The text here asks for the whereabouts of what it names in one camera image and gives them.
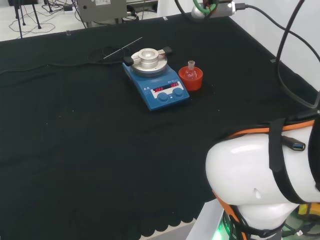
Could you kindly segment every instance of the gray control box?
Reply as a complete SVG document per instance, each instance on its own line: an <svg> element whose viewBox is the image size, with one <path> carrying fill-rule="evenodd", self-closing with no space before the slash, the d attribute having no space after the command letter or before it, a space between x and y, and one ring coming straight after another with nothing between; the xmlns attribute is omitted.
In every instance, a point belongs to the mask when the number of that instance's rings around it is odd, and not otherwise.
<svg viewBox="0 0 320 240"><path fill-rule="evenodd" d="M77 0L84 22L100 22L127 16L126 0Z"/></svg>

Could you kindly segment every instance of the red rubber stopper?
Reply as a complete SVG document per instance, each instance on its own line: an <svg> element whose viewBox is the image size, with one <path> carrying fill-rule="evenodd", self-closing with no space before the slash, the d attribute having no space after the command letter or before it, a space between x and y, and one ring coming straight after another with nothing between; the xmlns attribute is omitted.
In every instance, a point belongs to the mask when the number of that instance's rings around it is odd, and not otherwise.
<svg viewBox="0 0 320 240"><path fill-rule="evenodd" d="M184 75L185 72L188 70L188 66L184 66L179 70L179 77L181 81L183 82L185 88L187 91L197 91L202 86L202 79L204 78L204 73L201 71L200 68L194 67L194 70L196 72L196 79L195 80L189 80L185 79Z"/></svg>

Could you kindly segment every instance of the metal stirring rod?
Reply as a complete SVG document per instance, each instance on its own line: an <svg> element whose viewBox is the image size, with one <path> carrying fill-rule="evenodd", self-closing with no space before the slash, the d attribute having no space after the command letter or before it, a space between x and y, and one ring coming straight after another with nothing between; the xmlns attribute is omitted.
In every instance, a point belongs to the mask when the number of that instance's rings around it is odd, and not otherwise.
<svg viewBox="0 0 320 240"><path fill-rule="evenodd" d="M128 45L124 46L123 48L120 48L120 49L118 49L117 51L115 51L115 52L113 52L113 53L109 54L108 56L105 56L103 59L106 59L106 58L110 57L111 55L113 55L113 54L115 54L115 53L119 52L120 50L122 50L122 49L124 49L124 48L126 48L126 47L130 46L131 44L134 44L135 42L139 41L139 40L140 40L140 39L142 39L142 38L143 38L143 37L138 38L137 40L135 40L135 41L133 41L133 42L129 43Z"/></svg>

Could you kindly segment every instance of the green tube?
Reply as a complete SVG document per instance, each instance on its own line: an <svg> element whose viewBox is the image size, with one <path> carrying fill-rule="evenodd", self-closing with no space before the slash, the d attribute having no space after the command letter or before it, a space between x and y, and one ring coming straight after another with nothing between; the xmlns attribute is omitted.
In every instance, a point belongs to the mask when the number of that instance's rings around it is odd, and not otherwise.
<svg viewBox="0 0 320 240"><path fill-rule="evenodd" d="M213 9L215 9L216 5L215 4L212 4L210 9L207 9L207 8L203 8L197 0L193 0L193 3L195 5L195 7L202 13L204 14L209 14Z"/></svg>

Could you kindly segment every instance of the black fabric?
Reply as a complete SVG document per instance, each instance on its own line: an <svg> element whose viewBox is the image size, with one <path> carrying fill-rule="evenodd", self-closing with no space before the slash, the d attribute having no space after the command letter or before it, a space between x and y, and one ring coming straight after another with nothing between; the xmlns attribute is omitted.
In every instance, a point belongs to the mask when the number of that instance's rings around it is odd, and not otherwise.
<svg viewBox="0 0 320 240"><path fill-rule="evenodd" d="M312 126L309 144L308 158L311 174L315 181L315 187L320 191L320 117L317 117Z"/></svg>
<svg viewBox="0 0 320 240"><path fill-rule="evenodd" d="M179 71L194 60L202 88L150 112L121 64L0 75L1 240L137 240L190 222L214 197L205 162L223 133L305 110L278 88L275 57L230 18L172 16L0 42L0 72L85 63L140 37L130 54L169 46L168 64ZM315 97L287 67L281 76Z"/></svg>
<svg viewBox="0 0 320 240"><path fill-rule="evenodd" d="M272 170L276 185L282 195L291 203L304 204L289 179L285 164L282 131L285 118L279 118L270 122L269 130L269 168Z"/></svg>

